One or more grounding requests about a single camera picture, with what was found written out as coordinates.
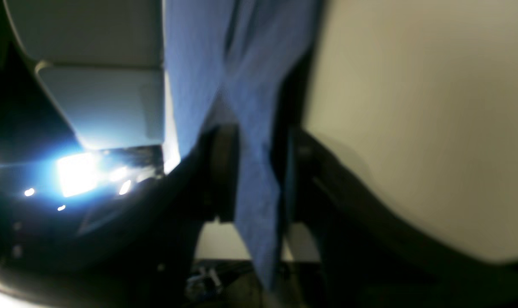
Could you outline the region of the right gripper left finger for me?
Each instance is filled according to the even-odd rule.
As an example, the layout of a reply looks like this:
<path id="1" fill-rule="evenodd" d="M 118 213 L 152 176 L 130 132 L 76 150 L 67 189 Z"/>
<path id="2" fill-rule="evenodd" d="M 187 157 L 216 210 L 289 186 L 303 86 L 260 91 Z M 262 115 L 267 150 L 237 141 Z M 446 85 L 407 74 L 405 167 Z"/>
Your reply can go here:
<path id="1" fill-rule="evenodd" d="M 65 201 L 12 207 L 0 255 L 0 294 L 60 308 L 159 307 L 179 299 L 200 232 L 235 216 L 240 132 L 206 131 L 178 166 Z"/>

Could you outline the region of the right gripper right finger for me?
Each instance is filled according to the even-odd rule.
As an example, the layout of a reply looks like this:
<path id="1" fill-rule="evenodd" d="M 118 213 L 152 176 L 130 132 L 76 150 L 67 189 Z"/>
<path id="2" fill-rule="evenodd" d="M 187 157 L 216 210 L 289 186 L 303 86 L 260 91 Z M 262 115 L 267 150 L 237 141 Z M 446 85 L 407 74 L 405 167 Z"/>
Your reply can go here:
<path id="1" fill-rule="evenodd" d="M 288 132 L 287 218 L 311 232 L 334 308 L 518 308 L 518 267 L 450 249 L 392 213 L 305 131 Z"/>

